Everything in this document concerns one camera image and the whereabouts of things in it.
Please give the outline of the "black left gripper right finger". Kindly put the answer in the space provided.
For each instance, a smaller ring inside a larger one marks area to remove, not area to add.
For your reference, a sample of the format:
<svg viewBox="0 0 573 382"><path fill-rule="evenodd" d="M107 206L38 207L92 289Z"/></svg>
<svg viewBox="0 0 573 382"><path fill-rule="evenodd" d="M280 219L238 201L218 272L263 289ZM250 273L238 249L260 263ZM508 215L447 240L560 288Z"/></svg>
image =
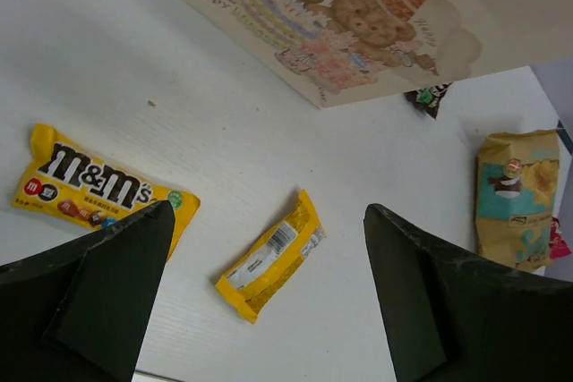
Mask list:
<svg viewBox="0 0 573 382"><path fill-rule="evenodd" d="M571 380L571 283L482 258L380 204L363 226L397 380Z"/></svg>

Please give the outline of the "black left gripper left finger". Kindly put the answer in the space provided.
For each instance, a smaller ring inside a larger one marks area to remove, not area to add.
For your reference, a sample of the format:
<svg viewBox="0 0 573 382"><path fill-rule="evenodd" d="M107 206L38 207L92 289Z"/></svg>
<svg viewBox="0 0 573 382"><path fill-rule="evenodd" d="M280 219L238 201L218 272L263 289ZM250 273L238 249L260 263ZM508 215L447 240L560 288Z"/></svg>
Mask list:
<svg viewBox="0 0 573 382"><path fill-rule="evenodd" d="M3 381L133 378L175 230L157 201L1 267Z"/></svg>

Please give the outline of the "yellow snack packet barcode side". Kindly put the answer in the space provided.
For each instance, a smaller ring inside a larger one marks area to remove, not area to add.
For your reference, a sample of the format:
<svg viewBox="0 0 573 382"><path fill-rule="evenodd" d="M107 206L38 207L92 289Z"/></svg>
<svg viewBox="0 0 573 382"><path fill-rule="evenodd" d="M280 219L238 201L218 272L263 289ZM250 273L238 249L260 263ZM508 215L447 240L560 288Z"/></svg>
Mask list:
<svg viewBox="0 0 573 382"><path fill-rule="evenodd" d="M254 243L215 284L223 299L250 323L326 237L307 191L293 210Z"/></svg>

